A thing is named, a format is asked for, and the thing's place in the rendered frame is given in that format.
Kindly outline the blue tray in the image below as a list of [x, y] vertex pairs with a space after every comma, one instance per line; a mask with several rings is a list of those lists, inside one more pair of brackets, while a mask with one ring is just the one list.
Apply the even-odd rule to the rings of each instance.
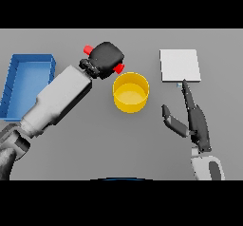
[[0, 99], [0, 120], [20, 122], [37, 95], [53, 81], [55, 66], [52, 54], [12, 54]]

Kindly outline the yellow bowl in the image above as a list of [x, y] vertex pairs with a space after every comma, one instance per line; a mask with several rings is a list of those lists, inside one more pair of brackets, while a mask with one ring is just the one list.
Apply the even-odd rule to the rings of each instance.
[[115, 106], [125, 113], [140, 112], [146, 105], [150, 85], [137, 72], [126, 72], [113, 83], [112, 94]]

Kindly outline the pale square measuring scale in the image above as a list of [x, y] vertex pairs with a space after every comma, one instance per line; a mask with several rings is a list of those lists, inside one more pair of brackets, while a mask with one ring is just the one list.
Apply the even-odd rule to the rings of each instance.
[[195, 49], [161, 49], [159, 51], [163, 83], [199, 83], [201, 81]]

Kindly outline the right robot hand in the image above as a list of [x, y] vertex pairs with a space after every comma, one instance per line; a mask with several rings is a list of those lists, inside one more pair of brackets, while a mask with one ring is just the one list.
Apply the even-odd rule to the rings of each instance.
[[210, 145], [206, 117], [199, 105], [195, 104], [191, 89], [186, 80], [182, 81], [182, 94], [188, 114], [189, 125], [176, 119], [165, 104], [161, 107], [164, 124], [182, 138], [191, 137], [191, 142], [197, 146], [200, 152], [211, 152], [212, 147]]

